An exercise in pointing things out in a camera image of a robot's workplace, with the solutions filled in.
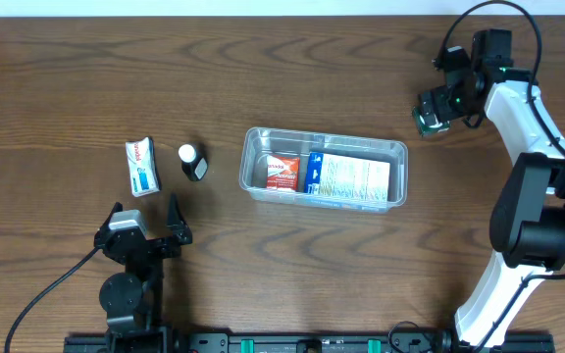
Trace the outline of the green square ointment box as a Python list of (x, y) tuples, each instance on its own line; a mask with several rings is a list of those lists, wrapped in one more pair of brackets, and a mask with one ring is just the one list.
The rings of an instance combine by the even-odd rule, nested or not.
[(412, 117), (422, 137), (444, 132), (450, 128), (450, 123), (441, 122), (433, 109), (424, 111), (420, 106), (415, 106), (412, 109)]

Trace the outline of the red medicine sachet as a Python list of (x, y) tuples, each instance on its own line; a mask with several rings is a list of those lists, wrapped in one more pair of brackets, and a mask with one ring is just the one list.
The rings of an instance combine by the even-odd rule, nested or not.
[(299, 180), (299, 157), (268, 155), (266, 187), (268, 189), (291, 191), (297, 190)]

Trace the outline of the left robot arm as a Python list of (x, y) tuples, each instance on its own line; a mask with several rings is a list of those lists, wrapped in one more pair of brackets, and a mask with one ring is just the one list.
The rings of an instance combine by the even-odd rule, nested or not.
[(178, 198), (170, 197), (167, 228), (160, 238), (147, 236), (148, 226), (138, 210), (116, 203), (94, 235), (96, 249), (125, 269), (105, 280), (99, 302), (106, 312), (109, 352), (178, 352), (175, 330), (162, 320), (163, 262), (180, 256), (192, 242), (192, 232), (180, 212)]

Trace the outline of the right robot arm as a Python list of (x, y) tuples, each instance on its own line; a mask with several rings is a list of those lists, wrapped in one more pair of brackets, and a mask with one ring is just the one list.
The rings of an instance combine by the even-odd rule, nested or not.
[(489, 120), (498, 130), (512, 171), (489, 221), (488, 266), (472, 295), (454, 315), (443, 349), (452, 352), (543, 352), (551, 339), (517, 339), (507, 329), (546, 280), (560, 279), (565, 265), (565, 138), (540, 99), (535, 76), (516, 69), (512, 34), (474, 34), (472, 50), (443, 47), (435, 65), (445, 84), (419, 96), (412, 116), (421, 135), (461, 120), (477, 128)]

